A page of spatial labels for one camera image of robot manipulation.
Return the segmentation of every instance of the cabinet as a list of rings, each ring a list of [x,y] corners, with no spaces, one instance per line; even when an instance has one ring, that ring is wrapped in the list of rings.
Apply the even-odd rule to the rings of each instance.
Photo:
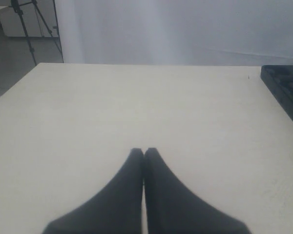
[[[29,2],[29,0],[19,0],[19,3]],[[54,37],[57,37],[57,30],[53,29],[56,26],[55,13],[52,0],[37,0],[38,7],[44,16],[49,28],[52,30]],[[0,5],[11,5],[10,0],[0,0]],[[23,18],[30,37],[49,37],[49,33],[41,20],[38,13],[36,13],[33,4],[21,7],[24,12]],[[0,15],[0,21],[5,35],[8,37],[24,37],[24,31],[21,25],[20,18],[13,10],[10,10]]]

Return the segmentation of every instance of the white backdrop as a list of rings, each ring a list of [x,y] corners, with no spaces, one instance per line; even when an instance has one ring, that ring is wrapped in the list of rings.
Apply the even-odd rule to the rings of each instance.
[[[293,0],[57,0],[65,62],[293,64]]]

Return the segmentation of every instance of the black object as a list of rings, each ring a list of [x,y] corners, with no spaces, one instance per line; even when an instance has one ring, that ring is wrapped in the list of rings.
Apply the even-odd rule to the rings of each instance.
[[[293,120],[293,66],[265,65],[261,78]]]
[[[81,207],[51,222],[44,234],[140,234],[143,153],[133,149],[115,177]]]
[[[25,5],[28,5],[28,4],[33,4],[33,5],[34,5],[35,10],[37,11],[37,13],[39,14],[40,18],[42,19],[42,21],[43,21],[45,27],[47,28],[48,33],[49,33],[50,36],[52,37],[52,39],[53,39],[53,41],[54,41],[54,43],[55,43],[55,45],[56,45],[58,51],[60,52],[61,55],[63,55],[63,54],[62,54],[62,49],[60,48],[60,46],[59,46],[59,45],[57,44],[57,42],[55,41],[55,38],[54,38],[53,35],[52,35],[52,31],[50,30],[50,28],[49,28],[47,22],[45,21],[43,15],[42,15],[42,13],[41,13],[41,11],[40,11],[38,5],[37,5],[37,1],[36,1],[36,0],[31,0],[31,1],[29,1],[29,2],[26,2],[26,3],[23,3],[23,4],[19,4],[19,0],[11,0],[11,7],[13,7],[15,13],[17,13],[17,14],[19,15],[19,17],[20,17],[21,25],[22,25],[22,27],[23,27],[23,30],[24,30],[24,33],[25,33],[25,37],[26,37],[26,40],[27,40],[27,44],[28,44],[28,47],[29,47],[29,51],[30,51],[31,56],[32,56],[32,58],[33,58],[34,64],[37,65],[36,58],[35,58],[35,54],[34,54],[35,50],[34,50],[32,44],[31,44],[31,42],[30,42],[29,35],[28,35],[28,32],[27,32],[27,28],[26,28],[26,25],[25,25],[25,22],[24,22],[24,19],[23,19],[23,14],[24,14],[24,13],[23,13],[23,11],[21,10],[21,6],[25,6]]]
[[[250,234],[244,223],[187,189],[156,149],[145,154],[145,194],[151,234]]]

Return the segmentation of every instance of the black tray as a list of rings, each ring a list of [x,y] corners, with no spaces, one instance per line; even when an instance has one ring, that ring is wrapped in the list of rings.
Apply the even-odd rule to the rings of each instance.
[[[293,66],[265,65],[261,78],[293,120]]]

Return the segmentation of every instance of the black stand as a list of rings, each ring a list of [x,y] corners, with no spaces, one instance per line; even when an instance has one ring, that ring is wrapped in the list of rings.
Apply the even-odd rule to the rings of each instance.
[[[30,42],[30,38],[29,38],[29,35],[28,35],[28,32],[27,32],[27,29],[26,29],[26,25],[25,25],[24,19],[23,19],[23,14],[24,14],[24,13],[23,13],[23,11],[21,10],[21,6],[25,6],[25,5],[28,5],[28,4],[33,4],[33,5],[34,5],[34,7],[35,7],[37,13],[39,14],[40,18],[42,19],[42,21],[43,21],[45,27],[46,27],[47,30],[48,30],[48,33],[49,33],[50,36],[52,37],[52,39],[53,39],[53,41],[54,41],[54,43],[55,43],[55,45],[56,45],[56,47],[57,47],[57,49],[58,49],[58,51],[60,52],[61,55],[62,55],[62,50],[61,50],[60,46],[58,46],[57,42],[55,41],[55,38],[54,38],[53,35],[52,35],[52,31],[51,31],[50,28],[48,27],[47,22],[45,21],[43,15],[42,15],[42,13],[41,13],[41,11],[40,11],[38,5],[37,5],[37,0],[31,0],[31,1],[26,2],[26,3],[23,3],[23,4],[19,4],[19,0],[11,0],[11,7],[13,7],[15,13],[17,13],[17,14],[19,15],[19,17],[20,17],[21,25],[22,25],[23,30],[24,30],[24,33],[25,33],[25,37],[26,37],[26,40],[27,40],[27,44],[28,44],[28,47],[29,47],[29,51],[30,51],[30,53],[31,53],[31,56],[33,57],[33,61],[34,61],[35,65],[37,65],[36,58],[35,58],[35,54],[34,54],[35,50],[34,50],[32,44],[31,44],[31,42]]]

